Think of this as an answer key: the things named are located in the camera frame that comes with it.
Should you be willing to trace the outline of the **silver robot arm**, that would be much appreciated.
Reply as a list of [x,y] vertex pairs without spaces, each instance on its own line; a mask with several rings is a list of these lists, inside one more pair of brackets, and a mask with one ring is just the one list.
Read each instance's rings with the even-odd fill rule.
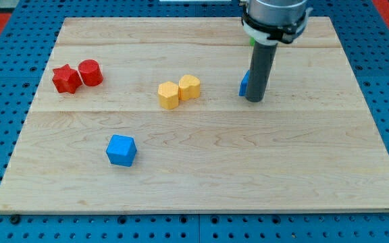
[[241,22],[261,45],[290,44],[304,32],[312,11],[307,0],[248,0]]

